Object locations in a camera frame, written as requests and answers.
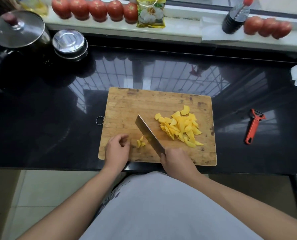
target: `dark sauce bottle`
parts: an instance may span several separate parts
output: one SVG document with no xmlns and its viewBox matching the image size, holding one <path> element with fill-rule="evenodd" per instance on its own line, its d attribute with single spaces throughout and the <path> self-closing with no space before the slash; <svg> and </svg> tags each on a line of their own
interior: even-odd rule
<svg viewBox="0 0 297 240">
<path fill-rule="evenodd" d="M 243 3 L 236 5 L 228 12 L 222 23 L 222 30 L 225 33 L 231 35 L 243 26 L 250 14 L 250 5 L 253 1 L 254 0 L 244 0 Z"/>
</svg>

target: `garlic package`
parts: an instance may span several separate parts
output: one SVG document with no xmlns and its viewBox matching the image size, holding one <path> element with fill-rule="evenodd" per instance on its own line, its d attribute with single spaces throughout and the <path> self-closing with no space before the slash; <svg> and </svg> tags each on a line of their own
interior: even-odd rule
<svg viewBox="0 0 297 240">
<path fill-rule="evenodd" d="M 137 0 L 137 27 L 165 28 L 164 7 L 166 0 Z"/>
</svg>

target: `white windowsill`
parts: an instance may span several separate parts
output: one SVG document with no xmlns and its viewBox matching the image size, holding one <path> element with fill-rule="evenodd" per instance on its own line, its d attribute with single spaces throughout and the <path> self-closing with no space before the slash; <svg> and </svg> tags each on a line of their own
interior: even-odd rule
<svg viewBox="0 0 297 240">
<path fill-rule="evenodd" d="M 225 15 L 227 14 L 226 12 L 170 5 L 166 5 L 164 11 L 167 17 L 165 17 L 166 27 L 163 29 L 137 28 L 135 24 L 127 24 L 124 20 L 120 22 L 113 22 L 110 20 L 110 18 L 108 18 L 103 23 L 95 22 L 91 17 L 86 21 L 79 21 L 74 17 L 68 20 L 62 20 L 53 12 L 51 7 L 49 15 L 44 17 L 44 21 L 50 30 L 74 28 L 83 33 L 94 33 L 101 35 L 127 36 L 192 43 L 210 43 L 236 47 L 297 52 L 297 19 L 280 17 L 276 18 L 277 20 L 290 21 L 293 24 L 293 31 L 288 36 L 280 40 L 275 40 L 272 37 L 264 38 L 256 34 L 253 36 L 246 35 L 244 39 L 239 41 L 202 41 L 202 27 L 200 26 L 199 19 L 201 17 L 223 17 L 224 19 Z"/>
</svg>

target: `tomato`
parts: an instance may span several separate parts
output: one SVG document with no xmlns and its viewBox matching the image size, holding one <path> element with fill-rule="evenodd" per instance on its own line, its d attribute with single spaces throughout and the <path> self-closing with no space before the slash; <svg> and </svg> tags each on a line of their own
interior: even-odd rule
<svg viewBox="0 0 297 240">
<path fill-rule="evenodd" d="M 138 19 L 137 5 L 135 3 L 129 3 L 124 6 L 124 17 L 126 22 L 134 24 Z"/>
<path fill-rule="evenodd" d="M 61 19 L 69 19 L 72 16 L 69 0 L 52 0 L 52 8 Z"/>
<path fill-rule="evenodd" d="M 107 12 L 111 20 L 117 22 L 123 19 L 124 8 L 120 1 L 114 0 L 107 5 Z"/>
<path fill-rule="evenodd" d="M 104 22 L 107 17 L 107 8 L 101 0 L 93 0 L 90 2 L 90 14 L 97 22 Z"/>
<path fill-rule="evenodd" d="M 247 35 L 254 35 L 263 26 L 263 19 L 258 16 L 249 17 L 244 23 L 244 33 Z"/>
<path fill-rule="evenodd" d="M 292 24 L 287 21 L 279 22 L 278 29 L 272 33 L 274 39 L 280 39 L 287 36 L 292 31 Z"/>
<path fill-rule="evenodd" d="M 71 12 L 78 20 L 87 20 L 90 16 L 88 2 L 85 0 L 71 0 Z"/>
<path fill-rule="evenodd" d="M 268 37 L 278 29 L 278 21 L 275 18 L 269 17 L 264 20 L 263 26 L 258 31 L 258 34 L 263 37 Z"/>
</svg>

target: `left hand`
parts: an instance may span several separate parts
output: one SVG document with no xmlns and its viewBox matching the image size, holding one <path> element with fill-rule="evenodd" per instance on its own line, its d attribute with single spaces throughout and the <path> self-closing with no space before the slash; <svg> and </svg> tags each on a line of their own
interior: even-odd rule
<svg viewBox="0 0 297 240">
<path fill-rule="evenodd" d="M 103 167 L 115 173 L 122 172 L 130 153 L 128 134 L 111 137 L 105 146 L 105 165 Z"/>
</svg>

